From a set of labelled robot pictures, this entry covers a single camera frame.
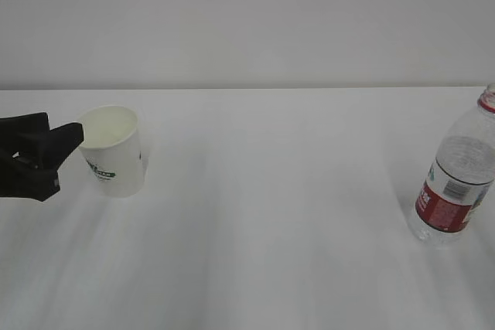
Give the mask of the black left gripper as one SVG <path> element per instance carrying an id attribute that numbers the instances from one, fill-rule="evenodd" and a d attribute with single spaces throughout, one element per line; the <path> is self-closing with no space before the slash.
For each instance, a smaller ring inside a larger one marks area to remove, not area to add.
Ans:
<path id="1" fill-rule="evenodd" d="M 37 142 L 39 168 L 14 157 L 20 134 L 42 133 Z M 44 202 L 60 191 L 57 170 L 84 141 L 81 123 L 72 122 L 50 130 L 46 112 L 1 118 L 1 197 Z"/>

